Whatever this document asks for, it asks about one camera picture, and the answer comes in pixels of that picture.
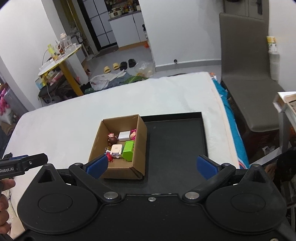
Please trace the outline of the person's left hand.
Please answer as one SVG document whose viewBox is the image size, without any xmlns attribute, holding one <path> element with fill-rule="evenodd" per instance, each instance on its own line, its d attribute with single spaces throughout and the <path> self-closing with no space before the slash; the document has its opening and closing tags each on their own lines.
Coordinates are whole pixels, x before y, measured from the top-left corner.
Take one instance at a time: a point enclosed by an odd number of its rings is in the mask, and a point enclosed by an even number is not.
<svg viewBox="0 0 296 241">
<path fill-rule="evenodd" d="M 1 192 L 9 190 L 13 187 L 15 187 L 16 183 L 13 179 L 4 179 L 1 180 Z M 9 207 L 8 199 L 5 195 L 1 194 L 1 214 L 0 214 L 0 230 L 1 235 L 5 235 L 8 233 L 8 231 L 11 229 L 11 225 L 8 223 L 9 219 L 9 213 L 7 212 L 7 209 Z"/>
</svg>

